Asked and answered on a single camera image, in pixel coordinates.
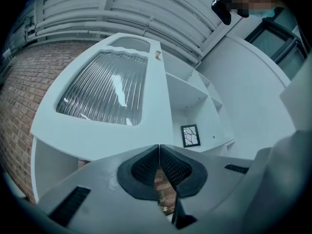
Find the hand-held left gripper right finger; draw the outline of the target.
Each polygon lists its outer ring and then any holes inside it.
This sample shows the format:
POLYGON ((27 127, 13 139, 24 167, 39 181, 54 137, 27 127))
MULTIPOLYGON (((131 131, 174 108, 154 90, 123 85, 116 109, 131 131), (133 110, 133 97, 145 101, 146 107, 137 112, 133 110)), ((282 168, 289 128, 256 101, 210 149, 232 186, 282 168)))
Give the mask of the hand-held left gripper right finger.
POLYGON ((172 224, 182 229, 224 201, 245 176, 252 160, 160 145, 159 164, 176 192, 172 224))

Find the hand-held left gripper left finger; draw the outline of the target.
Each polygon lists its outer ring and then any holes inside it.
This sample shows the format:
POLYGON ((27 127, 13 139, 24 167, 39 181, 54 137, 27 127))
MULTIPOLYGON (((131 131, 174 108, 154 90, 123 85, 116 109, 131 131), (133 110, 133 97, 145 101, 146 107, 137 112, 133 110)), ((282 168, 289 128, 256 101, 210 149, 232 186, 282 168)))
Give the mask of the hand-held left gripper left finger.
POLYGON ((154 179, 159 146, 93 161, 44 194, 39 208, 74 234, 176 234, 154 179))

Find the white shelving unit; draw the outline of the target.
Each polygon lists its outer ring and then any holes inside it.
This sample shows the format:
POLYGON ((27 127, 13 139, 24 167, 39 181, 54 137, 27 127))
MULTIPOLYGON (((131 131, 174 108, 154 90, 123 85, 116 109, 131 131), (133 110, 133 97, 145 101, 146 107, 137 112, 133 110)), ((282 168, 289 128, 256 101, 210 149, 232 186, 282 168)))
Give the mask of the white shelving unit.
MULTIPOLYGON (((173 141, 182 147, 181 126, 196 124, 201 145, 197 152, 223 147, 234 142, 231 125, 221 99, 208 79, 183 61, 163 52, 169 102, 172 116, 173 141)), ((31 157, 31 179, 35 200, 78 168, 79 158, 31 157)))

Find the white glass cabinet door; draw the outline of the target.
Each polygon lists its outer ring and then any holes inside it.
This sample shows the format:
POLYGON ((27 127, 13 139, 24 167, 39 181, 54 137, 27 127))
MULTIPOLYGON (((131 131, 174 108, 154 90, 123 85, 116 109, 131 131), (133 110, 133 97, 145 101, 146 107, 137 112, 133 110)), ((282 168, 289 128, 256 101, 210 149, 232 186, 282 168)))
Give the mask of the white glass cabinet door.
POLYGON ((114 34, 56 78, 36 112, 32 158, 98 160, 173 141, 162 54, 156 40, 114 34))

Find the black framed branch picture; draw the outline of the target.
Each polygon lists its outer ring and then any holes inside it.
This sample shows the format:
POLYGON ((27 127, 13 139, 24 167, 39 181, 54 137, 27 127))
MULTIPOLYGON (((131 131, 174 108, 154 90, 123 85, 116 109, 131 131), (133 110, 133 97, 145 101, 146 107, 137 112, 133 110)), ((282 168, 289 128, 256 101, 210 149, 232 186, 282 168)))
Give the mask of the black framed branch picture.
POLYGON ((196 124, 183 125, 180 128, 184 148, 196 147, 201 145, 196 124))

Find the black framed window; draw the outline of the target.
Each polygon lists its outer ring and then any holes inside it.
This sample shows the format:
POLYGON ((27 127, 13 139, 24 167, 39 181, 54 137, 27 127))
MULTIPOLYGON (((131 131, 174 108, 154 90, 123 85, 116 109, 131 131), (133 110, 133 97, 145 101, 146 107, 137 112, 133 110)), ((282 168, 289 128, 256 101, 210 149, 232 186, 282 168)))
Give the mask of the black framed window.
POLYGON ((272 18, 262 19, 245 40, 270 57, 281 69, 300 66, 307 57, 301 39, 293 30, 297 22, 288 9, 276 8, 272 18))

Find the light blue face mask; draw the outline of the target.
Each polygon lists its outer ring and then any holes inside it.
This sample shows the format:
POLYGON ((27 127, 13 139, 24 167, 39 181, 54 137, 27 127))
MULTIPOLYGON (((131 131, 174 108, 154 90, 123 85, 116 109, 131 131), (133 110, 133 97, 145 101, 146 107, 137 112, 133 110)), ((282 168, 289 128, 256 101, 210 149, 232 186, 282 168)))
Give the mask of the light blue face mask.
POLYGON ((248 13, 250 16, 256 16, 259 18, 274 18, 277 17, 282 11, 283 7, 275 7, 273 9, 249 9, 248 13))

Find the bundle of white ceiling pipes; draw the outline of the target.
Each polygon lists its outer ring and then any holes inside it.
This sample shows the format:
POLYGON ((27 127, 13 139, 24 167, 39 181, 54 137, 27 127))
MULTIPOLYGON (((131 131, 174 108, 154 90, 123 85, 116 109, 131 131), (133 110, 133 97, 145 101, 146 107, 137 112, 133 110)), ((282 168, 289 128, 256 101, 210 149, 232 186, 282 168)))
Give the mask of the bundle of white ceiling pipes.
POLYGON ((103 39, 127 33, 160 42, 191 64, 205 56, 220 19, 212 0, 35 0, 27 40, 71 37, 103 39))

